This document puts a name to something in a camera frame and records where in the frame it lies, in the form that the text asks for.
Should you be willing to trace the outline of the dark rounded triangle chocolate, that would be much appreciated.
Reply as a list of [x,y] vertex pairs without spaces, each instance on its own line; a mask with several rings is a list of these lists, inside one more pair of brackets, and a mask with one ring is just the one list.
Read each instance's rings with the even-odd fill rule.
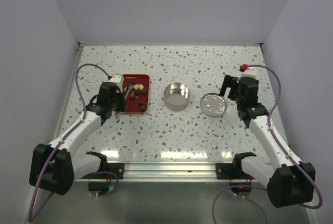
[[140,109],[141,109],[141,111],[146,111],[146,110],[147,110],[147,106],[146,106],[146,105],[142,105],[142,106],[140,107]]

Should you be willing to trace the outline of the round metal tin lid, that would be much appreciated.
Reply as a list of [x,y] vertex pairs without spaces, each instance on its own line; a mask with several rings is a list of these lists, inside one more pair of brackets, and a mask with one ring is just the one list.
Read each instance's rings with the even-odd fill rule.
[[225,99],[216,93],[205,94],[200,100],[201,111],[210,117],[219,117],[226,112]]

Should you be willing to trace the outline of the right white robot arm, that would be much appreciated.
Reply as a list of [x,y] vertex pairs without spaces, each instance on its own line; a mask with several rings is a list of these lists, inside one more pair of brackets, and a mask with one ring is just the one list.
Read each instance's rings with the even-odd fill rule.
[[236,103],[238,117],[259,140],[271,162],[264,164],[253,152],[236,154],[230,173],[240,179],[246,175],[256,179],[265,186],[271,203],[277,208],[312,201],[315,168],[289,148],[268,118],[268,110],[258,101],[259,81],[226,75],[220,96],[227,89],[230,90],[228,98]]

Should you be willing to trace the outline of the metal tweezers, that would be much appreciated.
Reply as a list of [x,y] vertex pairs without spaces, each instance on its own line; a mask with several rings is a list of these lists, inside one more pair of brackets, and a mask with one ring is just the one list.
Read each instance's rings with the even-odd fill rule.
[[127,98],[129,96],[131,90],[133,89],[134,85],[135,85],[135,83],[134,83],[133,79],[131,79],[129,81],[128,85],[126,86],[125,91],[124,91],[124,93],[125,93],[124,94],[124,100],[125,100],[125,102],[127,101]]

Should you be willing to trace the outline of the red rectangular tray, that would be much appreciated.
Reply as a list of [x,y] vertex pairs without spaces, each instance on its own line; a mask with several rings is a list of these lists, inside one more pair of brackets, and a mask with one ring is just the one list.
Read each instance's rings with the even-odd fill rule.
[[143,114],[148,109],[150,77],[147,74],[124,74],[126,93],[123,114]]

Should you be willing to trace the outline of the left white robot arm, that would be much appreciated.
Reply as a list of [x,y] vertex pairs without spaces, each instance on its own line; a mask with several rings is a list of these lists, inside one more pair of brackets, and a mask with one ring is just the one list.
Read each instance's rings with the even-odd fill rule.
[[100,179],[109,168],[105,155],[87,152],[88,158],[73,161],[73,156],[87,138],[111,116],[125,110],[123,76],[103,82],[77,121],[49,144],[39,144],[33,151],[29,184],[58,195],[66,194],[73,182],[88,174]]

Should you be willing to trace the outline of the round metal tin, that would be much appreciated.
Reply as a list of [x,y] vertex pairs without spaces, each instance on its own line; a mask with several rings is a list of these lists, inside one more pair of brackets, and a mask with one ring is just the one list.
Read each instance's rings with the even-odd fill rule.
[[172,111],[182,111],[190,103],[191,92],[187,85],[173,82],[167,85],[163,93],[165,106]]

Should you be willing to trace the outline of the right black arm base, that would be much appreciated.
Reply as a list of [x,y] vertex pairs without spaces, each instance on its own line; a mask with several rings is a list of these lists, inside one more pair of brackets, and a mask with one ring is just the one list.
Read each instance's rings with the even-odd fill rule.
[[253,152],[245,152],[236,154],[231,163],[216,163],[215,174],[218,180],[250,180],[253,179],[250,175],[242,170],[241,162],[247,157],[256,157]]

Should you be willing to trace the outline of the aluminium mounting rail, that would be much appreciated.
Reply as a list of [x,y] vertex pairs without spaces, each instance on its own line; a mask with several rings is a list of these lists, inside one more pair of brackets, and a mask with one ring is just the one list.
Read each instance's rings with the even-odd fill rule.
[[248,181],[250,176],[232,171],[232,163],[208,161],[108,162],[124,182]]

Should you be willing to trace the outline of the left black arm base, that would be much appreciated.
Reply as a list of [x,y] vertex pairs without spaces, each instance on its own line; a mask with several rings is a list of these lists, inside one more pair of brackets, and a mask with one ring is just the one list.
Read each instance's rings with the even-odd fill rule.
[[84,178],[109,180],[115,178],[118,178],[119,180],[123,179],[124,163],[108,162],[107,156],[98,152],[89,151],[86,154],[98,158],[99,162],[98,168],[88,173]]

